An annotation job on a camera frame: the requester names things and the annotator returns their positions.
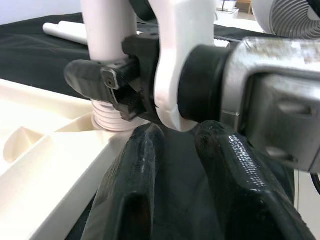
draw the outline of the white pipe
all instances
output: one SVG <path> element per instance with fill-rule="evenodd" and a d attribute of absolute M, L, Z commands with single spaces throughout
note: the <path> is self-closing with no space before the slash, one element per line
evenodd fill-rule
<path fill-rule="evenodd" d="M 61 29 L 86 31 L 86 26 L 83 23 L 77 23 L 72 21 L 60 21 L 58 25 Z"/>
<path fill-rule="evenodd" d="M 58 24 L 45 23 L 43 31 L 51 36 L 87 45 L 87 34 L 85 29 L 83 31 L 77 29 L 62 29 Z"/>
<path fill-rule="evenodd" d="M 122 51 L 125 38 L 137 34 L 137 20 L 128 0 L 82 0 L 90 58 L 93 61 L 114 62 L 128 56 Z M 112 104 L 92 100 L 93 124 L 106 130 L 123 132 L 141 125 L 136 117 L 131 122 L 121 119 Z"/>
<path fill-rule="evenodd" d="M 82 0 L 90 58 L 111 62 L 127 56 L 122 51 L 125 38 L 137 32 L 137 20 L 128 0 Z"/>

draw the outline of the white wall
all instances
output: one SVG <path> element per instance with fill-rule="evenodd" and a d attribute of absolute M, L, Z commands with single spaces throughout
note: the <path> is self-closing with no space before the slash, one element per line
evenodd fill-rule
<path fill-rule="evenodd" d="M 315 239 L 320 240 L 320 195 L 309 173 L 296 170 L 294 176 L 296 194 L 294 205 Z"/>
<path fill-rule="evenodd" d="M 0 25 L 81 12 L 81 0 L 0 0 Z"/>

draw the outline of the white plastic tray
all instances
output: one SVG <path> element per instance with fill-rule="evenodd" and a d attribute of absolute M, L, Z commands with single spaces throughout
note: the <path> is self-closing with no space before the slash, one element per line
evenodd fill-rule
<path fill-rule="evenodd" d="M 0 79 L 0 239 L 63 240 L 131 132 L 96 130 L 90 101 Z"/>

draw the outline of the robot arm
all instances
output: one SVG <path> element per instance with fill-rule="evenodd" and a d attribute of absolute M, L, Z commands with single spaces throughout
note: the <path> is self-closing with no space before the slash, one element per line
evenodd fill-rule
<path fill-rule="evenodd" d="M 82 7 L 92 61 L 70 63 L 65 76 L 93 100 L 96 125 L 125 131 L 143 118 L 186 132 L 215 120 L 290 167 L 320 172 L 319 41 L 214 47 L 213 0 L 82 0 Z M 156 17 L 159 35 L 136 35 L 135 12 Z"/>

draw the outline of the white plastic rod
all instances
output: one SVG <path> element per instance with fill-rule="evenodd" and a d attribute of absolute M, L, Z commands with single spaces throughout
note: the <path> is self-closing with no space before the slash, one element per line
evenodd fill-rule
<path fill-rule="evenodd" d="M 64 29 L 58 24 L 45 23 L 43 25 L 43 31 L 51 36 L 76 42 L 79 44 L 87 45 L 87 34 L 84 30 L 77 29 Z"/>
<path fill-rule="evenodd" d="M 83 23 L 72 21 L 60 21 L 59 27 L 66 30 L 86 31 L 86 26 Z"/>
<path fill-rule="evenodd" d="M 128 0 L 82 0 L 90 58 L 97 62 L 124 59 L 122 42 L 137 34 L 136 15 Z"/>

